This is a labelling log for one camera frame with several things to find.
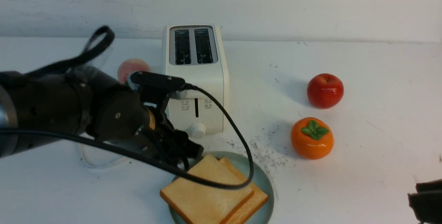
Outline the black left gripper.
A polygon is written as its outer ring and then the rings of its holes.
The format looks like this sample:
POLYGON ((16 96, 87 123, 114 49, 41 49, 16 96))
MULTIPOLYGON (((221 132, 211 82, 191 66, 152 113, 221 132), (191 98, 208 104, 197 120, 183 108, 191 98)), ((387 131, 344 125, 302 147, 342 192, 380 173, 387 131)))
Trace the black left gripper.
POLYGON ((200 158, 202 145, 188 133, 173 130, 165 109, 170 99, 166 90, 125 90, 101 100, 93 110, 90 135, 169 166, 182 163, 190 169, 188 158, 200 158))

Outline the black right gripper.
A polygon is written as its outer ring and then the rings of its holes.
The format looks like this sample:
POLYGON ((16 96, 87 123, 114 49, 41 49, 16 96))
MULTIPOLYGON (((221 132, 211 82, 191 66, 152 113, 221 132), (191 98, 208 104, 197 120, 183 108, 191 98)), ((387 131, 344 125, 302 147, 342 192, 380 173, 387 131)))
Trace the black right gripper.
POLYGON ((407 197, 416 219, 420 224, 441 224, 442 180, 417 183, 415 189, 416 192, 407 197))

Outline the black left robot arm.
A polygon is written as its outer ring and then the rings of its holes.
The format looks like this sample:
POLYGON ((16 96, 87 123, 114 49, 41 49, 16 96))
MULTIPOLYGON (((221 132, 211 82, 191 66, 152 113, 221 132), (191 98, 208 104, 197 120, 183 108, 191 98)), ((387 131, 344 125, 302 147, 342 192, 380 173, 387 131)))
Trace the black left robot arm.
POLYGON ((30 77, 1 73, 1 128, 88 134, 97 143, 177 166, 201 157, 203 147, 175 129, 165 110, 185 80, 131 73, 127 84, 94 66, 30 77))

